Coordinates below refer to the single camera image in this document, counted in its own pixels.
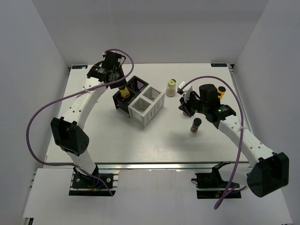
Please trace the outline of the yellow bottle gold cap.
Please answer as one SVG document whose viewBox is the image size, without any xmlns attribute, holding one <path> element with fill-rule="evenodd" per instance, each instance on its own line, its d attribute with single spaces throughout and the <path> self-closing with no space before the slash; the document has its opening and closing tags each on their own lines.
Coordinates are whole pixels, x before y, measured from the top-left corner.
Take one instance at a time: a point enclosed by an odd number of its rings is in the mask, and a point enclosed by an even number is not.
<svg viewBox="0 0 300 225">
<path fill-rule="evenodd" d="M 123 98 L 128 98 L 130 96 L 130 92 L 126 85 L 120 86 L 119 90 L 120 90 L 120 94 Z"/>
</svg>

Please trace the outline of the amber bottle orange cap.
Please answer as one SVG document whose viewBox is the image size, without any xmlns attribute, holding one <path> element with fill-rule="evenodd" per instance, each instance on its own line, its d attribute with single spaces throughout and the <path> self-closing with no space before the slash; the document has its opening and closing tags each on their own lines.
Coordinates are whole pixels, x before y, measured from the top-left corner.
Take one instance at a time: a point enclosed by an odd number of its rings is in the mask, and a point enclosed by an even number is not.
<svg viewBox="0 0 300 225">
<path fill-rule="evenodd" d="M 218 98 L 222 99 L 222 97 L 224 96 L 226 92 L 226 88 L 224 86 L 219 86 L 217 89 L 217 93 L 218 93 Z"/>
</svg>

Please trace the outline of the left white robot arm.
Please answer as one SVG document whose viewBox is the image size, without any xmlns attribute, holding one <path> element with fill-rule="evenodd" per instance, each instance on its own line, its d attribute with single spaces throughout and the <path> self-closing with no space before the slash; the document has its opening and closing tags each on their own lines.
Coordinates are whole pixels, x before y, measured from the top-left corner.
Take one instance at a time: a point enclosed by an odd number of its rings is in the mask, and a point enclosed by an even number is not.
<svg viewBox="0 0 300 225">
<path fill-rule="evenodd" d="M 53 118 L 51 121 L 55 144 L 70 156 L 77 166 L 76 170 L 83 174 L 83 182 L 88 187 L 98 184 L 99 175 L 88 152 L 90 139 L 83 130 L 85 122 L 108 87 L 113 89 L 125 84 L 125 79 L 109 84 L 124 77 L 121 66 L 125 59 L 124 54 L 106 51 L 104 60 L 96 63 L 87 73 L 82 85 L 83 93 L 76 95 L 73 104 L 60 118 Z"/>
</svg>

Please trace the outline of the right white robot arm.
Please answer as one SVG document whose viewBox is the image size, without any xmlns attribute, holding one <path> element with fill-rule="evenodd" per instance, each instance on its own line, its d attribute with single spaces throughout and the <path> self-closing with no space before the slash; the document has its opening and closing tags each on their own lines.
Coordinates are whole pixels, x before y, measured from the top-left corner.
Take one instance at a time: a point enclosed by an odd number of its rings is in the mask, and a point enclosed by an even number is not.
<svg viewBox="0 0 300 225">
<path fill-rule="evenodd" d="M 199 93 L 193 91 L 190 84 L 181 82 L 178 86 L 180 98 L 179 109 L 188 117 L 195 113 L 205 115 L 219 131 L 225 134 L 237 147 L 251 165 L 251 171 L 246 173 L 247 186 L 258 197 L 264 197 L 289 182 L 289 158 L 281 152 L 275 153 L 259 141 L 249 130 L 241 125 L 241 119 L 228 105 L 220 102 L 225 92 L 218 90 L 213 84 L 199 87 Z"/>
</svg>

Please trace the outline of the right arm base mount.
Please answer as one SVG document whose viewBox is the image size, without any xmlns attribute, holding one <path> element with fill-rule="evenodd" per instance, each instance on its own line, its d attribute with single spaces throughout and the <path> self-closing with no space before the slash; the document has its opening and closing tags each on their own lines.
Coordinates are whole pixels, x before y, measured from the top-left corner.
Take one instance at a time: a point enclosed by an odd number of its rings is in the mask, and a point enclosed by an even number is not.
<svg viewBox="0 0 300 225">
<path fill-rule="evenodd" d="M 229 179 L 223 179 L 220 169 L 227 165 L 234 165 L 231 162 L 220 162 L 218 164 L 196 164 L 192 166 L 194 176 L 191 182 L 196 186 L 197 199 L 220 199 L 223 195 Z"/>
</svg>

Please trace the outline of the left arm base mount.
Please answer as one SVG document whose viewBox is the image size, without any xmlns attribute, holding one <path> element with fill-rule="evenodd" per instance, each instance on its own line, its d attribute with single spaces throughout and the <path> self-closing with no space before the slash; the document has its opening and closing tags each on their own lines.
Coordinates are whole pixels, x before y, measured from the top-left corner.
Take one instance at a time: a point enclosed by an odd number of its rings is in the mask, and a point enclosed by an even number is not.
<svg viewBox="0 0 300 225">
<path fill-rule="evenodd" d="M 118 186 L 119 172 L 118 171 L 98 171 L 99 178 L 106 184 L 108 189 L 105 187 L 103 182 L 94 179 L 90 176 L 82 174 L 80 172 L 73 171 L 69 196 L 114 196 Z"/>
</svg>

